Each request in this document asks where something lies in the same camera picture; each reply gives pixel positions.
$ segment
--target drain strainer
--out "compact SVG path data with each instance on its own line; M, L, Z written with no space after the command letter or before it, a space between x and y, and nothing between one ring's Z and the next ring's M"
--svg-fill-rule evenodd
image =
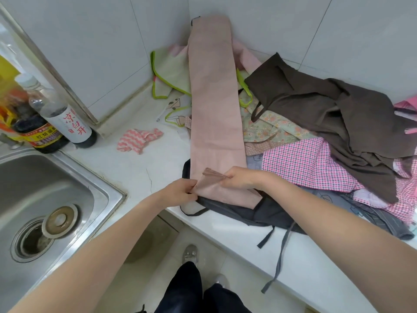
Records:
M75 205L61 206L43 220L42 232L47 238L60 238L74 227L77 218L78 209Z
M23 226L13 239L10 252L19 263L28 263L43 255L53 239L42 234L43 217L38 217Z

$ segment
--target stainless steel sink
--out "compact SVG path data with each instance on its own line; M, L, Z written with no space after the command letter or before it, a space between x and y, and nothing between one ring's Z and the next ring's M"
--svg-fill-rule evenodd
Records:
M70 258L124 199L62 152L5 147L0 146L0 312ZM74 228L61 238L43 236L43 219L66 205L78 209Z

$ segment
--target white bottle label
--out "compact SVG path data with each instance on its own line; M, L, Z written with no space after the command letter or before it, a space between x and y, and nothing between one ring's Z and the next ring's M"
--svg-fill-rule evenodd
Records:
M82 143L92 134L91 128L84 124L74 109L70 106L60 115L45 117L49 123L73 143Z

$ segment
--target hand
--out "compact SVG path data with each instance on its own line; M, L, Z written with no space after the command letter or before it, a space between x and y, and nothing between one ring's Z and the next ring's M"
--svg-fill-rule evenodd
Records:
M227 188L259 189L261 190L262 175L266 171L253 170L234 166L224 175L230 177L224 179L220 184Z
M155 194L159 194L161 205L165 209L169 206L178 206L197 199L197 194L190 194L197 180L178 179L167 185L164 189Z

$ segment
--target white countertop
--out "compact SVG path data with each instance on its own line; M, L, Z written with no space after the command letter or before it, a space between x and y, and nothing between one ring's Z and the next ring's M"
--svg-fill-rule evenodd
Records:
M156 122L167 100L153 100L149 90L135 99L141 99L143 106L117 131L106 139L101 138L91 148L65 150L69 156L128 194L98 233L120 219L140 200L180 178L184 162L190 158L189 142L181 140L175 128ZM133 151L117 151L117 141L131 128L158 128L164 135L150 142L141 155ZM192 217L182 213L178 206L168 210L223 248L274 276L285 230L276 228L265 246L259 249L257 244L271 227L247 226L212 211ZM417 247L415 240L409 244ZM306 235L291 233L284 250L282 272L275 283L280 283L321 313L376 312L346 275Z

